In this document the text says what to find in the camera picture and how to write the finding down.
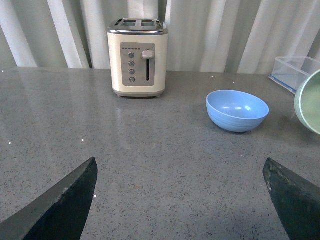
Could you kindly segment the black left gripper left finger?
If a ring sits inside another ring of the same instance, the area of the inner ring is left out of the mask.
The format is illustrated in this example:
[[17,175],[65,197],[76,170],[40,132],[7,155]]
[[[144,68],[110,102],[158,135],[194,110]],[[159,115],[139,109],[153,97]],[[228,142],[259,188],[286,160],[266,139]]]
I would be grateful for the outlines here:
[[0,224],[2,240],[79,240],[91,209],[98,165],[91,157]]

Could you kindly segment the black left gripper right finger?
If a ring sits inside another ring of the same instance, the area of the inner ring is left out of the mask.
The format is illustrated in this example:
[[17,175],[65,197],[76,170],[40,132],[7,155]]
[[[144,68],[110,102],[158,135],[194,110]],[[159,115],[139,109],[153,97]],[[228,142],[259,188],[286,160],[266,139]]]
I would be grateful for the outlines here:
[[291,240],[320,238],[320,188],[272,158],[263,177],[277,215]]

